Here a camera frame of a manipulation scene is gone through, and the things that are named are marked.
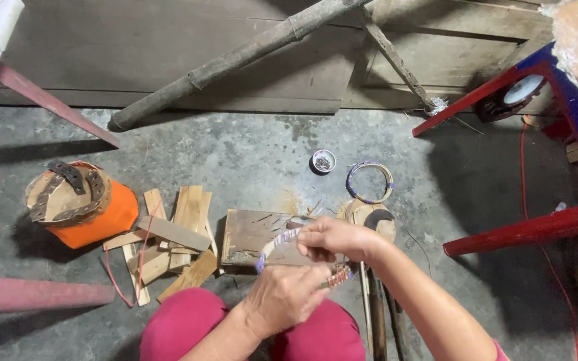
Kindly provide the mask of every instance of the concrete floor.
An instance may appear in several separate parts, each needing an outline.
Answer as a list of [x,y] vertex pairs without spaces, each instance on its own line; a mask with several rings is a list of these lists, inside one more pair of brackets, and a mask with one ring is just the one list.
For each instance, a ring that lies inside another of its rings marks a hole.
[[[105,127],[113,111],[83,113]],[[469,114],[462,118],[486,135],[445,122],[414,139],[411,129],[421,118],[390,111],[341,110],[336,116],[170,113],[158,118],[164,123],[118,134],[121,149],[109,151],[103,142],[43,109],[0,108],[0,277],[110,284],[99,245],[70,250],[28,220],[24,189],[51,159],[93,162],[139,194],[159,188],[169,214],[180,185],[203,185],[213,192],[209,217],[218,235],[229,208],[305,212],[321,200],[320,214],[332,215],[350,199],[344,188],[346,166],[374,160],[394,175],[395,190],[385,205],[405,221],[399,222],[397,245],[422,269],[431,270],[433,279],[481,322],[511,359],[571,359],[568,308],[538,247],[458,260],[443,253],[444,242],[523,217],[518,117],[488,125]],[[316,176],[308,167],[309,156],[320,148],[340,159],[327,176]],[[563,145],[528,131],[531,217],[549,213],[560,201],[576,203],[563,154]],[[378,171],[359,173],[355,181],[369,196],[381,193]],[[420,246],[407,236],[405,226]],[[578,314],[572,277],[578,239],[547,248]],[[130,293],[121,251],[112,251],[110,259],[119,286]],[[172,280],[150,285],[152,298]],[[238,288],[229,276],[203,285],[230,305],[250,286]],[[332,298],[356,318],[364,336],[357,280],[336,288]],[[154,301],[128,309],[117,297],[111,305],[92,310],[0,316],[0,360],[137,360],[141,330],[157,306]],[[431,360],[413,328],[410,336],[414,358]],[[393,342],[388,344],[390,359],[395,359]],[[261,349],[251,359],[265,358]]]

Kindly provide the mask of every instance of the pink pants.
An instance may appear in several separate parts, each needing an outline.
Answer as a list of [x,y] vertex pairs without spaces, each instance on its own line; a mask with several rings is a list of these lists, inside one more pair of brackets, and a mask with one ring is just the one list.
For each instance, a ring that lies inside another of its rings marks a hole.
[[[168,299],[149,320],[140,361],[177,361],[229,313],[222,300],[203,288],[189,288]],[[345,309],[324,300],[309,319],[276,335],[274,361],[365,360],[358,325]]]

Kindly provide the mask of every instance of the forearm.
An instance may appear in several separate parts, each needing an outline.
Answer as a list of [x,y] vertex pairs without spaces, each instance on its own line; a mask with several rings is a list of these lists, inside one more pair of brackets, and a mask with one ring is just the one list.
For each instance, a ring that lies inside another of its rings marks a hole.
[[396,246],[377,242],[368,264],[403,307],[436,360],[494,361],[491,337]]
[[180,360],[245,360],[261,342],[246,325],[245,317],[242,305],[236,306],[213,331]]

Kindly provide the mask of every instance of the person's left hand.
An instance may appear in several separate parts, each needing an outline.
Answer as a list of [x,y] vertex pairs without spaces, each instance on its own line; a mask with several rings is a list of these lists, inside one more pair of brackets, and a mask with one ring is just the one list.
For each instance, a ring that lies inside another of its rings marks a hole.
[[242,302],[247,326],[263,340],[303,323],[329,293],[317,289],[329,276],[325,266],[265,267]]

